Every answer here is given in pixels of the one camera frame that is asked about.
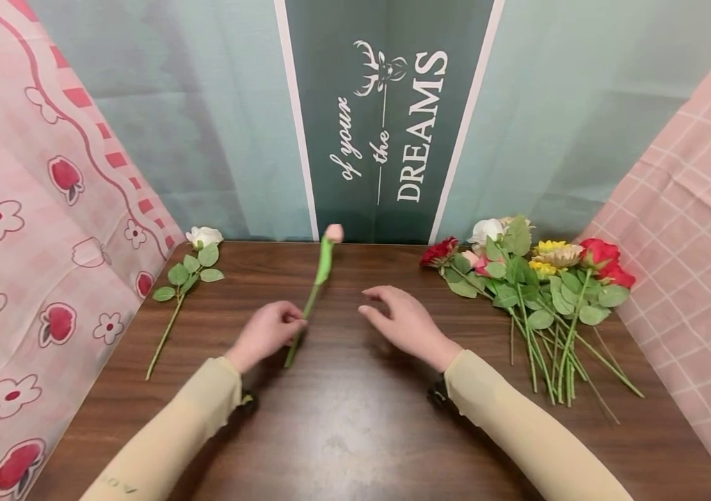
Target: deer head logo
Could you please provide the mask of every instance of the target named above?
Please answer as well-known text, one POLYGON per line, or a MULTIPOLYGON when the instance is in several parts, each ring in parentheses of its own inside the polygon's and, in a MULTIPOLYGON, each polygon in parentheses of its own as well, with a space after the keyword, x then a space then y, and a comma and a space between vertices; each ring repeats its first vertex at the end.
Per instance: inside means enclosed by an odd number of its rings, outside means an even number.
POLYGON ((408 67, 405 58, 397 57, 387 63, 383 51, 378 51, 378 58, 376 59, 375 53, 372 51, 372 46, 364 40, 357 40, 353 45, 364 49, 362 54, 367 57, 367 62, 364 63, 364 65, 372 70, 364 75, 367 79, 367 83, 363 85, 360 90, 356 90, 355 95, 364 97, 365 95, 369 95, 372 89, 383 92, 383 89, 386 88, 389 81, 398 82, 405 76, 406 67, 408 67))

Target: teal backdrop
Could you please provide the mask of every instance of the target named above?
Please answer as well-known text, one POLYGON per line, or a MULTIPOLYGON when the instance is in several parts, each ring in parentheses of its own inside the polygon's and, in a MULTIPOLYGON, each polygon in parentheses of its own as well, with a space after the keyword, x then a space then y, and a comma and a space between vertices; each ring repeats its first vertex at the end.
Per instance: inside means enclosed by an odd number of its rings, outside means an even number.
POLYGON ((711 68, 706 0, 29 3, 175 220, 231 238, 573 237, 711 68))

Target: sleeve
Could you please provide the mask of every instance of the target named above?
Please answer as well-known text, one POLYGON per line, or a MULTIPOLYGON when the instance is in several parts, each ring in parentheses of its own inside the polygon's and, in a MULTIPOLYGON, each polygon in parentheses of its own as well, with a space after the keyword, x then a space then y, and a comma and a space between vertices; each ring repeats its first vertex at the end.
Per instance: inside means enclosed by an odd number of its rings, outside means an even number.
POLYGON ((633 501, 567 428, 471 351, 445 371, 447 394, 517 463, 547 501, 633 501))
POLYGON ((241 401, 241 376, 210 358, 163 410, 135 434, 81 501, 165 500, 194 455, 241 401))

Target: wooden table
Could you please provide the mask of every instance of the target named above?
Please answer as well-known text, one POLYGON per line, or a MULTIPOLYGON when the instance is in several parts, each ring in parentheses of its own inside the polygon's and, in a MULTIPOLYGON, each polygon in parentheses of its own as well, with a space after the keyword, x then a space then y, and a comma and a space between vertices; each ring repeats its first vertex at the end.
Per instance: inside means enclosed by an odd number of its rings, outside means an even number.
MULTIPOLYGON (((221 248, 227 278, 198 285, 186 300, 149 383, 146 367, 175 303, 144 301, 29 500, 77 500, 203 360, 225 352, 254 310, 281 299, 302 307, 318 246, 225 242, 221 248)), ((186 250, 177 249, 156 287, 166 284, 166 269, 186 250)), ((259 410, 231 419, 170 499, 540 500, 482 432, 431 405, 425 397, 431 370, 376 349, 377 334, 356 306, 362 289, 391 284, 416 296, 442 331, 567 426, 636 501, 711 501, 707 450, 619 318, 602 325, 604 339, 647 399, 599 365, 587 367, 622 423, 616 426, 584 386, 572 409, 534 395, 522 349, 518 363, 509 364, 509 318, 487 301, 452 294, 433 269, 419 268, 423 250, 338 246, 294 367, 280 368, 281 353, 246 375, 259 410)))

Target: pink checkered fabric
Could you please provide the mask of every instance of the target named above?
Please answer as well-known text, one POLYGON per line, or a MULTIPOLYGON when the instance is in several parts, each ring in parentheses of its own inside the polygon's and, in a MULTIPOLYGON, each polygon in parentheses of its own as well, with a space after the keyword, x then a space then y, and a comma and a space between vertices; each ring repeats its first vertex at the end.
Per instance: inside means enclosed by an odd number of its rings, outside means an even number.
POLYGON ((0 498, 24 497, 182 240, 22 0, 0 0, 0 498))
POLYGON ((619 309, 711 453, 711 73, 583 237, 618 242, 639 283, 619 309))

